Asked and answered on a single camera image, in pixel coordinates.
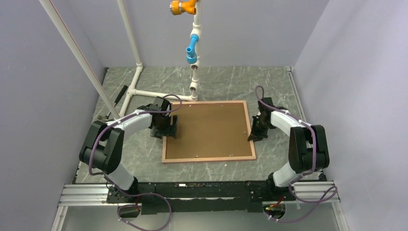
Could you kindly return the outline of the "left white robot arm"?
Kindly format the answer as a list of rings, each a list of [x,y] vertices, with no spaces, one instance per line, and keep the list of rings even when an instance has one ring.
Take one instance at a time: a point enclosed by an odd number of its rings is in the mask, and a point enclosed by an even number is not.
[[[121,163],[124,141],[145,129],[151,131],[153,138],[175,138],[178,117],[172,113],[180,108],[180,103],[173,106],[167,97],[156,97],[152,103],[139,106],[122,118],[93,122],[79,153],[79,160],[88,166],[90,175],[102,175],[119,189],[119,196],[124,201],[134,201],[139,193],[139,182]]]

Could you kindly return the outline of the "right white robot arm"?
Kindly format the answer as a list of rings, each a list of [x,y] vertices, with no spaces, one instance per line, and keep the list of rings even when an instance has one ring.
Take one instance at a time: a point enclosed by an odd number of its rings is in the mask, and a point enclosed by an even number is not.
[[[289,136],[288,161],[271,173],[265,186],[266,196],[276,200],[284,187],[306,174],[327,168],[330,164],[325,128],[294,118],[285,107],[275,107],[270,97],[258,101],[258,113],[253,116],[248,141],[268,137],[270,129],[280,129]]]

